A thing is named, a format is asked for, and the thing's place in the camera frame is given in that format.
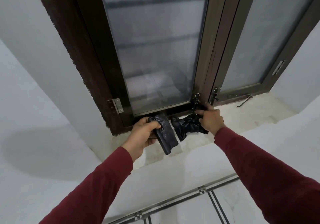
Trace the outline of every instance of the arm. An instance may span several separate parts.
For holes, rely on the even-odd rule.
[[[208,105],[202,126],[215,135],[241,182],[270,223],[320,223],[320,184],[236,134]]]
[[[132,171],[133,162],[143,149],[155,142],[150,132],[160,128],[158,122],[138,121],[126,142],[89,174],[40,223],[100,224],[120,186]]]

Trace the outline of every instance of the person's left arm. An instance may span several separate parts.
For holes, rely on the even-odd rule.
[[[148,117],[137,122],[126,140],[102,164],[90,173],[40,223],[100,224],[120,186],[131,173],[133,162],[143,149],[155,142],[150,132],[160,128],[158,122],[147,123]]]

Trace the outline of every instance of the hand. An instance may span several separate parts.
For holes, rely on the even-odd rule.
[[[122,145],[129,152],[133,161],[141,157],[145,147],[155,143],[156,137],[152,130],[161,128],[157,121],[148,123],[148,118],[144,117],[134,125],[129,137]]]
[[[214,109],[209,103],[205,103],[207,107],[207,111],[197,110],[196,113],[203,116],[202,119],[199,120],[201,126],[209,130],[213,135],[216,135],[219,129],[226,127],[223,122],[223,117],[220,116],[220,110]]]

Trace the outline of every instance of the maroon shirt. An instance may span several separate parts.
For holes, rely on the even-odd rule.
[[[317,181],[228,128],[214,140],[269,223],[320,223]],[[40,223],[100,224],[132,166],[130,154],[117,148]]]

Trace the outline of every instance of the black plastic bag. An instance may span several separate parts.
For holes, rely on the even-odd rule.
[[[171,123],[174,127],[174,131],[176,132],[180,141],[183,141],[186,138],[186,133],[205,133],[208,134],[209,131],[205,130],[199,122],[199,119],[202,118],[201,115],[198,114],[190,114],[183,119],[179,119],[173,117],[171,119]]]
[[[153,132],[156,135],[164,153],[166,155],[169,155],[172,148],[179,144],[174,135],[174,130],[172,129],[169,120],[163,113],[161,113],[154,117],[149,117],[148,121],[157,121],[161,125],[160,129],[154,129]]]

